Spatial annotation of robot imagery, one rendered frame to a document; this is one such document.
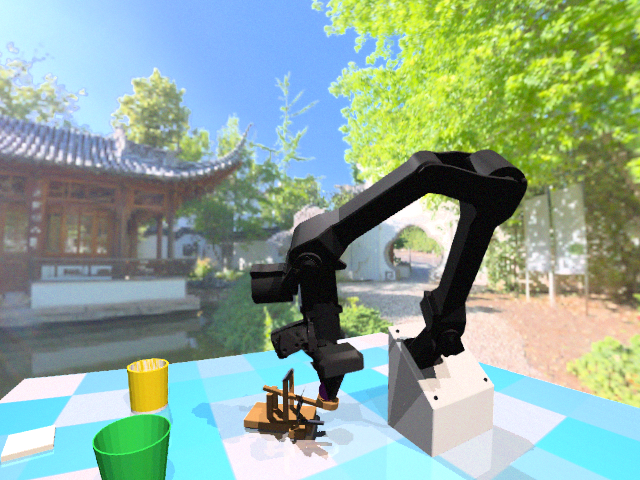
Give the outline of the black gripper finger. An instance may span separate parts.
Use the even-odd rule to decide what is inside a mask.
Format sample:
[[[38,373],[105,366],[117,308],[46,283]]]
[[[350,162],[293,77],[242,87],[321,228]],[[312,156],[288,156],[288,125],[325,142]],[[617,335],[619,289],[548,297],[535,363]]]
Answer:
[[[315,352],[310,352],[310,353],[308,353],[307,348],[303,349],[302,351],[303,351],[306,355],[308,355],[310,358],[312,358],[312,360],[313,360],[313,353],[315,353]],[[317,375],[318,375],[318,374],[317,374]],[[323,378],[320,378],[320,377],[319,377],[319,375],[318,375],[318,378],[319,378],[319,380],[320,380],[320,383],[322,383],[322,382],[323,382]]]
[[[313,362],[310,362],[311,366],[315,369]],[[329,400],[333,400],[336,398],[336,395],[339,391],[341,383],[343,381],[344,375],[323,378],[324,386],[326,388],[327,396]]]

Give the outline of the yellow cup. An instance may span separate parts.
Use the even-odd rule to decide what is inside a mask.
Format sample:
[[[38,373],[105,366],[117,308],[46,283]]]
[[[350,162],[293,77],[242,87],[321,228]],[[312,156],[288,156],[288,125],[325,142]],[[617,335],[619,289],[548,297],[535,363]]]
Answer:
[[[131,412],[155,414],[168,406],[168,365],[163,359],[147,359],[127,367]]]

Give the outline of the green open cup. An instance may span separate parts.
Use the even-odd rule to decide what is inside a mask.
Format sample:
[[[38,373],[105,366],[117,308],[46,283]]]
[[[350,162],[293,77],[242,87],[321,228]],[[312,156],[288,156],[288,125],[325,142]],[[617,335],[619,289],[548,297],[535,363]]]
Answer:
[[[102,480],[166,480],[171,424],[160,415],[122,418],[92,440]]]

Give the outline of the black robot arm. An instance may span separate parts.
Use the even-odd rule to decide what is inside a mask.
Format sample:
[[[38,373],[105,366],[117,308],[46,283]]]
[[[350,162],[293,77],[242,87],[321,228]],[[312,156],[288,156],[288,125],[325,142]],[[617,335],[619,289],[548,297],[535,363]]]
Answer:
[[[252,299],[256,304],[293,302],[300,284],[302,303],[334,301],[335,270],[346,269],[340,257],[355,239],[427,193],[457,199],[460,218],[439,287],[425,290],[420,302],[426,326],[403,342],[420,370],[443,364],[441,355],[465,351],[461,337],[470,289],[494,230],[513,216],[527,186],[523,172],[493,150],[414,152],[340,208],[299,223],[285,263],[253,264]],[[270,336],[280,360],[306,347],[308,353],[317,350],[309,318]]]

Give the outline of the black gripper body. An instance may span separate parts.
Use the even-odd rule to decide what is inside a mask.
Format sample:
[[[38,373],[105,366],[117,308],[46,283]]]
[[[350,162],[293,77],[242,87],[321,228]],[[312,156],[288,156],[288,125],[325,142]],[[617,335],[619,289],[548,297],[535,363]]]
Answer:
[[[313,323],[317,341],[317,350],[313,353],[313,364],[320,378],[330,378],[362,371],[365,368],[364,355],[348,342],[338,344],[338,340],[346,339],[341,330],[340,315],[343,306],[338,299],[318,304],[302,303],[300,312],[303,321],[306,318]]]

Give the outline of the purple ball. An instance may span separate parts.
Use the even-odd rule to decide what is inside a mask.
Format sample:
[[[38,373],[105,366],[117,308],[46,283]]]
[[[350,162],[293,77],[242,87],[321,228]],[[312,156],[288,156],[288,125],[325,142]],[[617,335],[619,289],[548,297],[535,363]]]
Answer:
[[[324,386],[324,382],[322,382],[319,386],[319,395],[326,401],[331,401],[329,400],[328,396],[327,396],[327,392],[326,392],[326,388]]]

